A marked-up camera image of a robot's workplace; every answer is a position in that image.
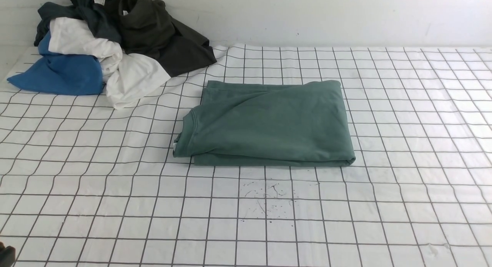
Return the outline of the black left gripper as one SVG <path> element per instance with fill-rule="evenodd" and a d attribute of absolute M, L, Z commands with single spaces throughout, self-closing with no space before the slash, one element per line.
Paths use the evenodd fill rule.
<path fill-rule="evenodd" d="M 13 246 L 5 246 L 0 243 L 0 267 L 12 267 L 16 261 L 16 249 Z"/>

